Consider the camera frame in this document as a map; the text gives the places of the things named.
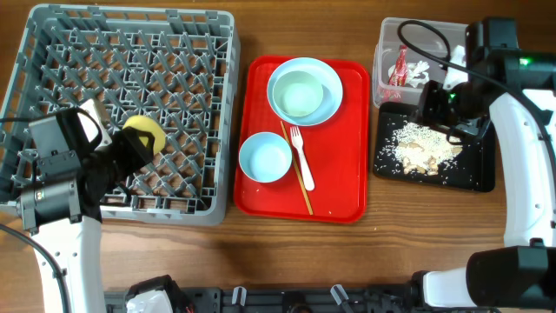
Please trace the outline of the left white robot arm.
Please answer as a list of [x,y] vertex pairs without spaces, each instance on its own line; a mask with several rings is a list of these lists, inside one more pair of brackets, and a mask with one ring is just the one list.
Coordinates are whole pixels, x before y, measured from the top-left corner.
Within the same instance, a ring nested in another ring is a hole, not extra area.
[[98,123],[87,137],[82,120],[90,118],[72,108],[30,123],[41,179],[23,189],[19,203],[47,312],[105,310],[101,201],[165,146],[164,130],[149,117],[130,117],[108,141]]

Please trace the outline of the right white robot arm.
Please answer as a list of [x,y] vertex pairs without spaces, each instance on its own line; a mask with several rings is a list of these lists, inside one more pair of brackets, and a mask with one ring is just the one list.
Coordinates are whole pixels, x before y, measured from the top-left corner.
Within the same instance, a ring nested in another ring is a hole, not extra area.
[[514,20],[488,17],[465,31],[467,80],[427,83],[413,119],[449,143],[494,129],[506,188],[500,249],[463,268],[414,274],[413,306],[437,310],[555,307],[555,57],[522,50]]

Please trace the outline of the red snack wrapper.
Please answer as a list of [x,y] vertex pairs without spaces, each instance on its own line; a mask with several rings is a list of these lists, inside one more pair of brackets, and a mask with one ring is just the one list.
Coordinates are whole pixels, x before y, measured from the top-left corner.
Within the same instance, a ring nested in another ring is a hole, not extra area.
[[396,63],[393,67],[392,73],[389,75],[387,86],[388,88],[383,92],[383,100],[394,101],[401,99],[401,93],[398,90],[394,90],[394,87],[402,87],[408,76],[407,67],[407,46],[402,44],[399,47],[399,55],[396,59]]

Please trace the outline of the mint green bowl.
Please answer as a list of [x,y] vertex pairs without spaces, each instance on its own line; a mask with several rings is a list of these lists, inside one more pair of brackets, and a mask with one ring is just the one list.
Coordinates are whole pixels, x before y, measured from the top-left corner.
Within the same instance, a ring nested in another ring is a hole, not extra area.
[[303,70],[279,76],[271,88],[271,100],[278,110],[289,117],[305,117],[315,112],[324,97],[320,81]]

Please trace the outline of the light blue bowl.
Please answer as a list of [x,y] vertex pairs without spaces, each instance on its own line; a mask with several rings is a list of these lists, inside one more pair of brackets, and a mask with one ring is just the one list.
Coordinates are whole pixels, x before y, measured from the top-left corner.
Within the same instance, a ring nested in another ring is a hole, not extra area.
[[250,136],[239,151],[242,172],[258,183],[273,183],[289,171],[292,151],[286,140],[273,132]]

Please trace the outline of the white tissue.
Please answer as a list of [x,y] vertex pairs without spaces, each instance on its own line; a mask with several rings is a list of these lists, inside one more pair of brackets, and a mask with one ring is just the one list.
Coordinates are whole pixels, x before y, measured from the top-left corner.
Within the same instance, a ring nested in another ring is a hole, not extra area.
[[407,63],[407,74],[398,83],[397,86],[410,86],[417,88],[420,85],[430,81],[428,70],[430,65],[426,61],[419,61],[418,63]]

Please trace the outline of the yellow plastic cup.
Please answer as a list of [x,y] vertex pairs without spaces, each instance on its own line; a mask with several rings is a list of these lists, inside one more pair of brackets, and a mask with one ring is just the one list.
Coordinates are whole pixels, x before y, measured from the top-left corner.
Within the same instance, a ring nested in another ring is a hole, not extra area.
[[155,154],[164,149],[166,145],[166,134],[157,121],[146,116],[132,116],[123,125],[123,129],[128,127],[150,132],[155,137]]

